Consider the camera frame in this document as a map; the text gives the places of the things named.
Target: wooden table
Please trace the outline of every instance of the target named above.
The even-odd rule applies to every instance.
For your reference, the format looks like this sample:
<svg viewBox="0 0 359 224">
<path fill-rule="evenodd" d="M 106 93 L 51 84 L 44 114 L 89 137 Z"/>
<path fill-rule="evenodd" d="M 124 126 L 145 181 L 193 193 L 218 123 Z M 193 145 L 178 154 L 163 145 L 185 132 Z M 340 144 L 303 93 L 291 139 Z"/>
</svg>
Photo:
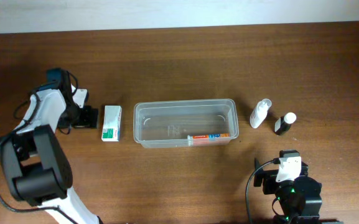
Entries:
<svg viewBox="0 0 359 224">
<path fill-rule="evenodd" d="M 100 128 L 56 133 L 75 190 L 105 223 L 246 222 L 254 157 L 264 162 L 282 149 L 297 149 L 323 184 L 322 218 L 359 223 L 359 22 L 1 34 L 0 136 L 53 67 L 77 76 L 89 105 L 123 107 L 120 142 L 102 142 Z M 228 145 L 134 142 L 136 103 L 210 98 L 236 102 L 240 135 Z M 251 110 L 263 98 L 271 114 L 252 129 Z M 276 136 L 274 122 L 290 111 L 298 120 Z M 13 206 L 27 207 L 11 198 L 1 168 L 0 188 Z M 273 217 L 273 195 L 253 187 L 249 196 L 254 219 Z M 55 222 L 0 204 L 0 223 Z"/>
</svg>

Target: transparent storage box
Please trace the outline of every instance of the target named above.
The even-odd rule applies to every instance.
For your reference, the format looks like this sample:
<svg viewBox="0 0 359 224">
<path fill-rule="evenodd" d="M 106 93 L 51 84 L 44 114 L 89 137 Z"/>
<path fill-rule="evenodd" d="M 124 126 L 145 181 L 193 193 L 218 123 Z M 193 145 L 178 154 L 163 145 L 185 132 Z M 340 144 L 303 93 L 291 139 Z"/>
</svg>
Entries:
<svg viewBox="0 0 359 224">
<path fill-rule="evenodd" d="M 138 103 L 134 108 L 134 139 L 145 148 L 227 144 L 238 135 L 231 99 Z"/>
</svg>

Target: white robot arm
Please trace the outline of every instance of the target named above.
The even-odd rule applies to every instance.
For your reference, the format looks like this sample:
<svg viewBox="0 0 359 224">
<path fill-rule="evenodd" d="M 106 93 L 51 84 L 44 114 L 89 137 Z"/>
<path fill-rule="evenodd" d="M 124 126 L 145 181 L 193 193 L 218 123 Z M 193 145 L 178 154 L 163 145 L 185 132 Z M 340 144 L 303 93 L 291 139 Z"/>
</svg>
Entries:
<svg viewBox="0 0 359 224">
<path fill-rule="evenodd" d="M 32 92 L 21 123 L 0 138 L 1 165 L 16 200 L 38 208 L 57 208 L 45 211 L 59 223 L 100 224 L 103 222 L 74 191 L 70 164 L 55 137 L 57 128 L 97 125 L 98 111 L 84 106 L 87 90 L 72 86 L 70 75 L 59 68 L 47 72 L 50 83 Z M 32 156 L 39 156 L 40 162 L 22 165 Z"/>
</svg>

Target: bottle cap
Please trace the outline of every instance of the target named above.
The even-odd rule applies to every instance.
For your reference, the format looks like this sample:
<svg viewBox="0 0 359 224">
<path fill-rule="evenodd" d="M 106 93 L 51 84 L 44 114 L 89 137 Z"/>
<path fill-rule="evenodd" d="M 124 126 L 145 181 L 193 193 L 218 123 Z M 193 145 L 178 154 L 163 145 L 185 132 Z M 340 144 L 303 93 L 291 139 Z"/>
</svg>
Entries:
<svg viewBox="0 0 359 224">
<path fill-rule="evenodd" d="M 272 101 L 269 99 L 263 99 L 261 104 L 258 106 L 259 110 L 267 111 L 272 106 Z"/>
<path fill-rule="evenodd" d="M 295 122 L 297 119 L 297 116 L 296 114 L 294 113 L 287 113 L 285 116 L 284 116 L 284 122 L 286 122 L 287 124 L 292 124 L 293 122 Z"/>
</svg>

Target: black cable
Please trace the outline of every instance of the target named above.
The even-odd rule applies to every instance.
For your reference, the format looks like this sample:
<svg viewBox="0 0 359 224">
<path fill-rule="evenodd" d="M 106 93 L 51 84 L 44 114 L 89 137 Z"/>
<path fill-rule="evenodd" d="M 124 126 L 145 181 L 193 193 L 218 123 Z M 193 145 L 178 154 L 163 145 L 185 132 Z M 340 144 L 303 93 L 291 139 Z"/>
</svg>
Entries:
<svg viewBox="0 0 359 224">
<path fill-rule="evenodd" d="M 72 93 L 73 94 L 73 96 L 74 96 L 74 94 L 77 92 L 77 90 L 78 90 L 78 80 L 77 80 L 77 78 L 73 75 L 73 74 L 71 74 L 70 72 L 68 72 L 68 74 L 71 76 L 71 77 L 73 77 L 73 79 L 74 79 L 74 81 L 75 81 L 75 90 L 74 90 L 74 92 Z"/>
<path fill-rule="evenodd" d="M 33 95 L 35 92 L 37 92 L 41 87 L 44 87 L 46 85 L 51 85 L 57 83 L 57 81 L 53 81 L 53 82 L 48 82 L 48 83 L 44 83 L 40 86 L 38 86 L 37 88 L 34 88 L 30 93 L 29 93 L 29 97 L 31 97 L 31 95 Z M 21 103 L 19 106 L 17 106 L 17 108 L 13 111 L 13 118 L 14 119 L 23 119 L 23 117 L 18 117 L 17 116 L 17 112 L 19 111 L 20 108 L 22 108 L 24 105 L 30 103 L 30 100 L 26 100 L 25 102 Z"/>
<path fill-rule="evenodd" d="M 299 216 L 298 213 L 293 214 L 292 217 L 287 221 L 287 224 L 290 224 L 292 219 L 298 216 Z"/>
<path fill-rule="evenodd" d="M 248 187 L 249 187 L 249 183 L 251 182 L 251 180 L 253 179 L 253 177 L 255 176 L 255 174 L 262 169 L 264 166 L 267 166 L 269 164 L 272 164 L 273 160 L 271 161 L 267 161 L 264 164 L 262 164 L 262 166 L 258 167 L 256 170 L 254 170 L 254 172 L 251 174 L 251 176 L 249 177 L 248 181 L 247 181 L 247 186 L 246 186 L 246 207 L 247 207 L 247 216 L 248 216 L 248 223 L 249 224 L 253 224 L 253 220 L 251 219 L 251 212 L 249 210 L 249 201 L 248 201 Z"/>
<path fill-rule="evenodd" d="M 25 123 L 16 128 L 15 130 L 11 131 L 9 134 L 3 136 L 0 139 L 0 148 L 14 135 L 16 134 L 18 131 L 24 129 L 25 127 L 27 127 L 28 125 L 30 125 L 30 122 L 34 119 L 34 116 L 37 114 L 38 109 L 39 109 L 39 103 L 40 103 L 40 98 L 38 96 L 38 94 L 33 90 L 32 94 L 35 95 L 35 97 L 37 98 L 37 103 L 35 104 L 35 108 L 34 111 L 32 112 L 30 118 L 25 121 Z M 38 212 L 38 211 L 45 211 L 45 210 L 55 210 L 56 212 L 59 212 L 61 215 L 63 215 L 65 218 L 67 218 L 67 220 L 69 220 L 70 222 L 72 222 L 73 224 L 78 224 L 75 220 L 73 220 L 71 217 L 69 217 L 66 213 L 64 213 L 60 208 L 58 207 L 44 207 L 44 208 L 30 208 L 30 209 L 17 209 L 17 208 L 13 208 L 11 207 L 7 202 L 5 202 L 5 200 L 1 197 L 0 194 L 0 202 L 1 204 L 7 208 L 8 210 L 12 211 L 12 212 L 17 212 L 17 213 L 27 213 L 27 212 Z"/>
<path fill-rule="evenodd" d="M 273 213 L 274 213 L 275 215 L 279 216 L 279 217 L 284 217 L 284 215 L 279 215 L 279 214 L 275 211 L 275 209 L 274 209 L 274 207 L 273 207 L 274 203 L 277 202 L 277 201 L 278 201 L 278 199 L 275 198 L 275 199 L 273 200 L 273 202 L 272 202 L 272 210 L 273 210 Z"/>
<path fill-rule="evenodd" d="M 19 111 L 20 108 L 22 108 L 24 105 L 30 103 L 29 100 L 26 100 L 25 102 L 21 103 L 19 106 L 17 106 L 17 108 L 13 111 L 13 118 L 14 119 L 23 119 L 17 116 L 17 112 Z"/>
<path fill-rule="evenodd" d="M 72 130 L 72 125 L 70 124 L 69 125 L 69 127 L 68 127 L 68 129 L 67 129 L 67 132 L 64 132 L 64 131 L 62 131 L 62 129 L 61 128 L 57 128 L 59 131 L 60 131 L 60 133 L 62 133 L 62 134 L 70 134 L 70 131 Z"/>
</svg>

